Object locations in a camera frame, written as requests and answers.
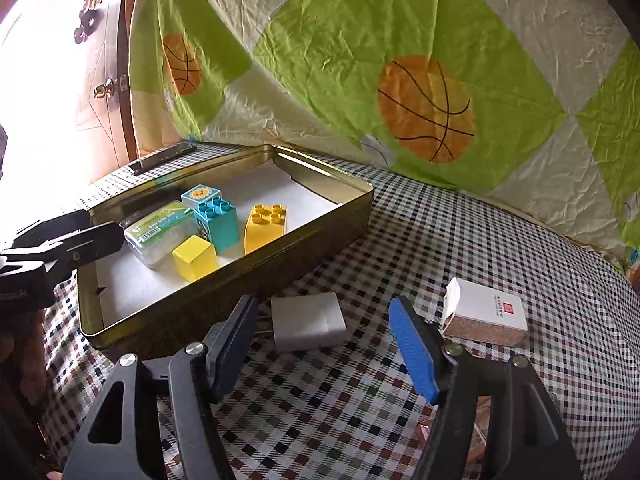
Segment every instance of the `cardboard box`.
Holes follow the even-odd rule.
[[[484,343],[515,346],[527,333],[520,298],[453,278],[447,285],[442,334]]]

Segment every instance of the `orange basketball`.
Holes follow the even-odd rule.
[[[456,160],[474,137],[474,114],[465,86],[427,56],[398,57],[384,67],[378,107],[389,132],[430,162]]]
[[[179,95],[194,93],[200,86],[202,70],[193,47],[181,34],[169,34],[162,40],[162,50],[175,91]]]

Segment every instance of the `blue toy block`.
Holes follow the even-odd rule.
[[[240,241],[238,213],[226,200],[216,196],[195,210],[200,237],[209,240],[221,253]]]

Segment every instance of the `door knob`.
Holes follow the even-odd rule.
[[[105,97],[111,97],[113,96],[113,91],[114,91],[114,83],[113,83],[113,79],[109,78],[107,79],[107,82],[103,85],[98,85],[97,87],[94,88],[94,97],[96,99],[104,99]]]

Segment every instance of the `yellow lego duplo brick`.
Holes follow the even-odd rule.
[[[280,204],[254,205],[244,230],[244,254],[273,242],[284,234],[287,208]]]
[[[213,245],[193,235],[174,249],[178,273],[188,282],[195,282],[218,268],[218,256]]]

